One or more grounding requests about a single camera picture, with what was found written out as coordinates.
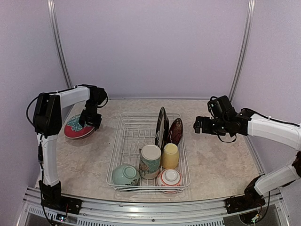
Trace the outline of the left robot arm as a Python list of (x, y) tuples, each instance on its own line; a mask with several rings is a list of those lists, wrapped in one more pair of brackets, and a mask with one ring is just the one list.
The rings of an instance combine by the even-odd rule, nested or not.
[(62, 129), (62, 110), (85, 101), (79, 117), (79, 125), (92, 126), (98, 130), (102, 121), (98, 109), (105, 106), (108, 94), (104, 88), (82, 84), (70, 89), (40, 93), (33, 114), (32, 125), (39, 143), (39, 162), (43, 174), (42, 183), (53, 187), (59, 184), (56, 163), (56, 144)]

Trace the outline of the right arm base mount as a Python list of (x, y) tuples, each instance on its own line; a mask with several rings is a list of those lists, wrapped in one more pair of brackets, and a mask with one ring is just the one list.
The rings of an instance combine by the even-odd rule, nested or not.
[(263, 195), (259, 195), (254, 188), (246, 188), (240, 196), (231, 196), (224, 200), (228, 214), (262, 207), (266, 204)]

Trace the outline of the black plate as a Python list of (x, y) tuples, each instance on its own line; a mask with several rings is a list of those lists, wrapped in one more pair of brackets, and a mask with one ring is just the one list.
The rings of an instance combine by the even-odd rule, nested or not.
[(161, 107), (155, 133), (155, 145), (163, 150), (169, 131), (169, 118), (164, 107)]

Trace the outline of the teal and red patterned plate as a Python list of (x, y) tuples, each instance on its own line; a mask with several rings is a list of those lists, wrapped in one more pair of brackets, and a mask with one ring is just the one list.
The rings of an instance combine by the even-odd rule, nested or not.
[(64, 127), (64, 135), (69, 139), (80, 139), (91, 134), (95, 128), (90, 125), (82, 127), (79, 124), (80, 114), (72, 116)]

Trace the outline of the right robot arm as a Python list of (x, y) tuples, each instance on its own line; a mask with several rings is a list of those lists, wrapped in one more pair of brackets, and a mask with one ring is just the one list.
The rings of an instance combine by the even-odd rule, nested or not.
[(220, 113), (213, 117), (198, 116), (195, 133), (245, 136), (256, 150), (265, 174), (254, 179), (245, 189), (240, 204), (252, 208), (259, 196), (287, 186), (301, 178), (301, 125), (264, 116), (249, 108), (239, 113)]

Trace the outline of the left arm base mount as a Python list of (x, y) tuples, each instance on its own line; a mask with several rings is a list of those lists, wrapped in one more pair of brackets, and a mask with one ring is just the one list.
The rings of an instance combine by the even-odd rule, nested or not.
[(79, 214), (82, 206), (82, 200), (62, 195), (61, 182), (50, 186), (39, 181), (41, 205), (53, 210), (58, 210), (65, 213)]

